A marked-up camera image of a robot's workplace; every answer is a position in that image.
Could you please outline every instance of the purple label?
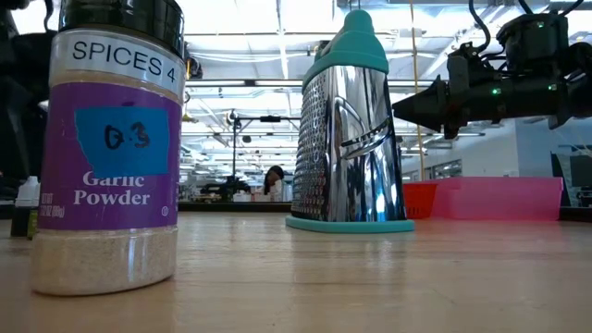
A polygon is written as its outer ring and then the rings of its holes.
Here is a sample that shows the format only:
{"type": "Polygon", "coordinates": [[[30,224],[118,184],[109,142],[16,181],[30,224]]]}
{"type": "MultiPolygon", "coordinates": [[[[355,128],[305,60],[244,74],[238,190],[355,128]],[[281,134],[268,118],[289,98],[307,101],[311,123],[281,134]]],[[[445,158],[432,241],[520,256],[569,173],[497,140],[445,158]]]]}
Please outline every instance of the purple label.
{"type": "Polygon", "coordinates": [[[39,228],[175,225],[180,121],[181,106],[157,93],[106,83],[52,88],[39,228]]]}

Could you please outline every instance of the blue tape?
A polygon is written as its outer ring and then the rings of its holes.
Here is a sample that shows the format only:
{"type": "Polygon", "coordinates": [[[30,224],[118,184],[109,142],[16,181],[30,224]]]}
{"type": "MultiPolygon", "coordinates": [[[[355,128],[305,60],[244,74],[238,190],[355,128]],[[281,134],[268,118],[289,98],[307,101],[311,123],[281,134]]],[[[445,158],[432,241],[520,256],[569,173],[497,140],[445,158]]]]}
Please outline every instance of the blue tape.
{"type": "Polygon", "coordinates": [[[168,173],[168,117],[163,108],[80,109],[76,111],[76,130],[96,178],[168,173]]]}

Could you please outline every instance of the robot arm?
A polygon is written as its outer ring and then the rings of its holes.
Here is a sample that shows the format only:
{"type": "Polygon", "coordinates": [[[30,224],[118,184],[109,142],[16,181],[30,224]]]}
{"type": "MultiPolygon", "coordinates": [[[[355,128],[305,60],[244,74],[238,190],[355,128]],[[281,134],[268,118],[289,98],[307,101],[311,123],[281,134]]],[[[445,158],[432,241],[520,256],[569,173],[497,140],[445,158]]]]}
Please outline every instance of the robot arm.
{"type": "MultiPolygon", "coordinates": [[[[449,55],[450,80],[438,76],[425,91],[393,104],[394,116],[443,128],[447,139],[469,121],[549,116],[549,127],[556,129],[570,117],[592,116],[592,46],[568,43],[565,14],[578,3],[560,15],[524,14],[506,23],[496,36],[505,57],[480,55],[483,47],[462,44],[449,55]],[[493,68],[493,59],[506,62],[493,68]]],[[[480,19],[477,23],[487,31],[480,19]]]]}

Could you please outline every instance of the teal grater base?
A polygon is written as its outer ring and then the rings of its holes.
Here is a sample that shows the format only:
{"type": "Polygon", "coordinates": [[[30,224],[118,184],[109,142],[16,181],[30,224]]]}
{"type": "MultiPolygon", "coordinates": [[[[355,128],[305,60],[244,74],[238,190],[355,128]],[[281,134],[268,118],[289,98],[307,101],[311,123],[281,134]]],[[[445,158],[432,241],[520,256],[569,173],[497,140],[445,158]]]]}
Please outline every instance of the teal grater base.
{"type": "Polygon", "coordinates": [[[349,234],[387,233],[415,230],[415,222],[412,220],[387,222],[324,222],[303,219],[294,216],[286,217],[286,226],[308,231],[349,234]]]}

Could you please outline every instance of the dark hair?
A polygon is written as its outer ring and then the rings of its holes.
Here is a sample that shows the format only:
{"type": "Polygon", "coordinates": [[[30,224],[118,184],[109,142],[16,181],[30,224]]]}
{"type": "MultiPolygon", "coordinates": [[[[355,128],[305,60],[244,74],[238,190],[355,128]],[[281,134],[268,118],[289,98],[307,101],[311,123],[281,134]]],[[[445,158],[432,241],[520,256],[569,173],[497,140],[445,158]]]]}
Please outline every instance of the dark hair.
{"type": "Polygon", "coordinates": [[[280,179],[284,179],[284,170],[280,167],[280,166],[272,166],[269,168],[269,170],[267,170],[267,173],[265,174],[265,178],[263,179],[263,185],[265,186],[264,189],[264,194],[268,194],[269,193],[269,184],[267,184],[267,177],[269,177],[269,173],[270,172],[275,172],[280,179]]]}

